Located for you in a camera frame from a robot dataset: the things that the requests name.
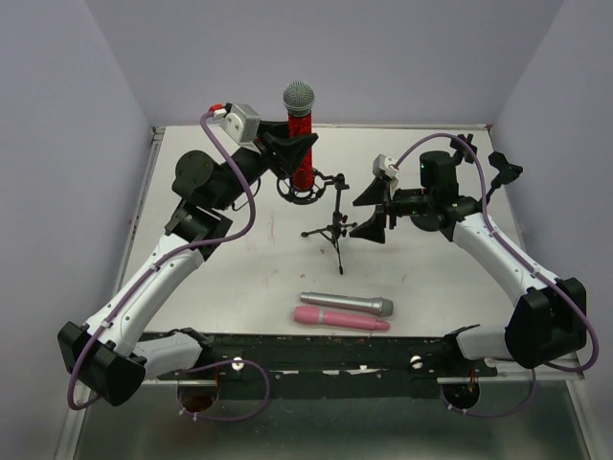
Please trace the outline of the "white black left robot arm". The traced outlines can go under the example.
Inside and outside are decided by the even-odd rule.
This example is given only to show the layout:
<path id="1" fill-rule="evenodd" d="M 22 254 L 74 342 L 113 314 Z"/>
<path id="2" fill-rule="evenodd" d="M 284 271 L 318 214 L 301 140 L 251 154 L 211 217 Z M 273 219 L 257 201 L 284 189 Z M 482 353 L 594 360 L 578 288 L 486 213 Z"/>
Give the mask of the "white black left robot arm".
<path id="1" fill-rule="evenodd" d="M 96 400 L 117 406 L 147 379 L 195 369 L 208 348 L 203 336 L 177 330 L 144 341 L 143 332 L 174 291 L 218 247 L 251 230 L 256 218 L 252 184 L 267 172 L 290 177 L 315 139 L 292 137 L 288 122 L 248 122 L 233 135 L 238 148 L 229 153 L 209 127 L 215 117 L 224 131 L 235 124 L 222 111 L 201 118 L 205 135 L 223 160 L 217 162 L 199 149 L 179 157 L 172 189 L 180 201 L 148 258 L 100 310 L 80 325 L 67 322 L 57 334 L 70 375 L 67 402 L 73 410 L 91 404 L 77 401 L 79 383 Z"/>

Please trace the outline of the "red glitter microphone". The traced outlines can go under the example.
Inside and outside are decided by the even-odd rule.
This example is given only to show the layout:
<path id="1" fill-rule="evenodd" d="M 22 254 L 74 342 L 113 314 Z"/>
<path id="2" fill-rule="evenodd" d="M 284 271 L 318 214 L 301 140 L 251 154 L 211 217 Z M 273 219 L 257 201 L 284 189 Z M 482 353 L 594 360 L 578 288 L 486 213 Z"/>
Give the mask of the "red glitter microphone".
<path id="1" fill-rule="evenodd" d="M 305 82 L 296 80 L 283 92 L 283 103 L 288 115 L 290 137 L 306 136 L 312 133 L 312 107 L 315 102 L 313 89 Z M 306 192 L 314 184 L 312 149 L 308 149 L 301 166 L 292 176 L 293 186 L 299 192 Z"/>

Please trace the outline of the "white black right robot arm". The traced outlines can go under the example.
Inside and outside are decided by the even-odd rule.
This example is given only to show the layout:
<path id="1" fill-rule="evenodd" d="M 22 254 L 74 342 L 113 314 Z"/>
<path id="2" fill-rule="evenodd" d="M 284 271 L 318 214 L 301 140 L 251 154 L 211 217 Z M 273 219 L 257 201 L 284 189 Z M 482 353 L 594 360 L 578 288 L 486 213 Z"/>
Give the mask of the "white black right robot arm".
<path id="1" fill-rule="evenodd" d="M 420 230 L 442 233 L 497 282 L 514 306 L 511 319 L 505 327 L 459 330 L 456 341 L 464 358 L 511 360 L 526 369 L 590 369 L 600 355 L 600 343 L 587 318 L 584 285 L 575 278 L 561 279 L 530 258 L 489 215 L 493 193 L 516 180 L 522 167 L 495 151 L 488 161 L 497 174 L 480 182 L 481 197 L 461 195 L 457 168 L 463 162 L 481 164 L 470 137 L 448 138 L 450 151 L 430 150 L 420 156 L 417 189 L 398 187 L 399 160 L 386 155 L 375 159 L 373 182 L 353 202 L 375 211 L 351 230 L 351 237 L 384 243 L 397 219 L 408 217 Z"/>

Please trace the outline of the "black tripod shock-mount stand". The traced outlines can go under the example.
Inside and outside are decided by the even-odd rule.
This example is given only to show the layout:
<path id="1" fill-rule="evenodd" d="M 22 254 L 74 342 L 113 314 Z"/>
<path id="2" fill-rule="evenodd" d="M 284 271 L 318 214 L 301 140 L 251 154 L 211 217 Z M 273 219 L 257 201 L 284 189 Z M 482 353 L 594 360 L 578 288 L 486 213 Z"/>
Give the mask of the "black tripod shock-mount stand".
<path id="1" fill-rule="evenodd" d="M 277 193 L 306 212 L 302 217 L 300 236 L 303 239 L 321 236 L 326 240 L 335 251 L 338 272 L 343 275 L 345 270 L 340 243 L 357 226 L 342 210 L 342 195 L 350 189 L 350 185 L 341 172 L 324 174 L 316 169 L 312 172 L 314 182 L 306 191 L 300 191 L 293 179 L 287 177 L 277 180 Z"/>

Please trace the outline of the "silver microphone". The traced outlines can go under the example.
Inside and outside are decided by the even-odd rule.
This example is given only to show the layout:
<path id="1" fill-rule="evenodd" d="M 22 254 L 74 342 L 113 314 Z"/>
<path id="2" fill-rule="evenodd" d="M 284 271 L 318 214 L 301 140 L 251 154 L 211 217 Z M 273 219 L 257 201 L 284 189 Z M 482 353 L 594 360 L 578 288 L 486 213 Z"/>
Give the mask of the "silver microphone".
<path id="1" fill-rule="evenodd" d="M 301 292 L 300 300 L 310 305 L 361 311 L 377 317 L 390 317 L 394 312 L 394 302 L 383 297 L 365 298 L 321 292 Z"/>

